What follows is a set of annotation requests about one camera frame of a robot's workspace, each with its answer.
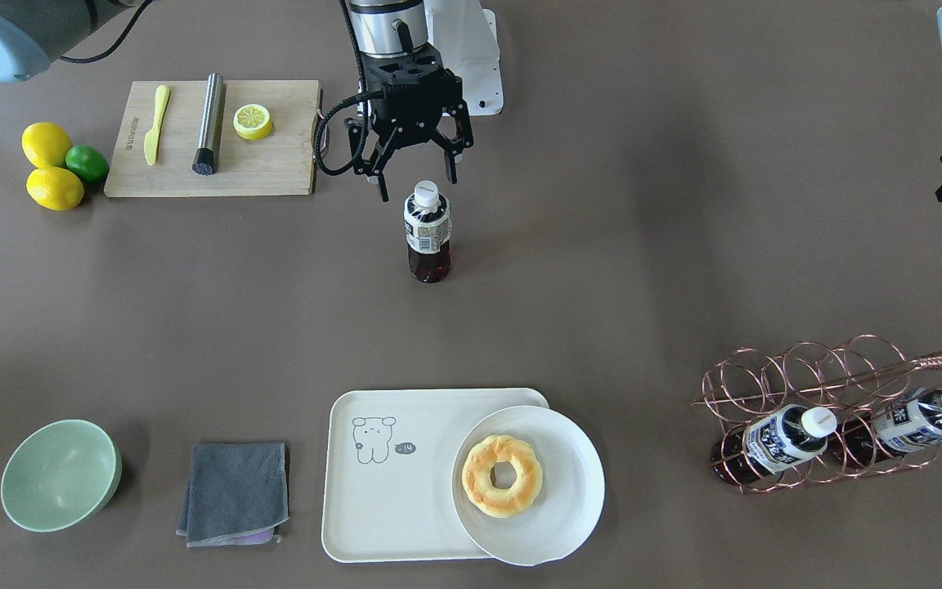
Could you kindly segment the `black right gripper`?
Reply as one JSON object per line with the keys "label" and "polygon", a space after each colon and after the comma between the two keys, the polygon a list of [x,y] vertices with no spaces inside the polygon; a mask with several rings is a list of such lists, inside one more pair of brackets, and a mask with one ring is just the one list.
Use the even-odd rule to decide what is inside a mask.
{"label": "black right gripper", "polygon": [[360,53],[369,94],[369,127],[377,134],[369,158],[358,146],[362,131],[354,130],[354,119],[345,123],[352,135],[350,146],[358,160],[356,174],[371,178],[383,202],[389,202],[383,168],[397,150],[433,142],[442,148],[445,175],[450,184],[459,182],[457,167],[464,149],[473,146],[463,79],[442,64],[441,53],[430,43],[397,56]]}

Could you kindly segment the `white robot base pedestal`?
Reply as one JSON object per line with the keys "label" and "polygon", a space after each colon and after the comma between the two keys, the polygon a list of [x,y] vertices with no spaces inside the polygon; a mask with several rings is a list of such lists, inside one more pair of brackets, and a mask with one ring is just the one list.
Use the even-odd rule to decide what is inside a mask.
{"label": "white robot base pedestal", "polygon": [[463,79],[472,116],[499,115],[505,98],[493,11],[479,1],[426,1],[428,41],[442,64]]}

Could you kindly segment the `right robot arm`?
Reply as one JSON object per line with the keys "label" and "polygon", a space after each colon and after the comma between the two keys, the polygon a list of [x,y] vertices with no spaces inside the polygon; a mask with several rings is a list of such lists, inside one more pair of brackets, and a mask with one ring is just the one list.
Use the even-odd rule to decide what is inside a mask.
{"label": "right robot arm", "polygon": [[317,176],[351,171],[388,197],[383,171],[404,148],[434,144],[446,175],[474,144],[463,79],[429,38],[433,4],[344,1],[347,44],[359,79],[354,96],[321,111],[315,79],[254,79],[239,71],[272,56],[244,24],[253,1],[191,1],[194,18],[121,30],[136,56],[161,72],[176,57],[194,78],[132,83],[110,171],[97,178],[109,197],[296,196]]}

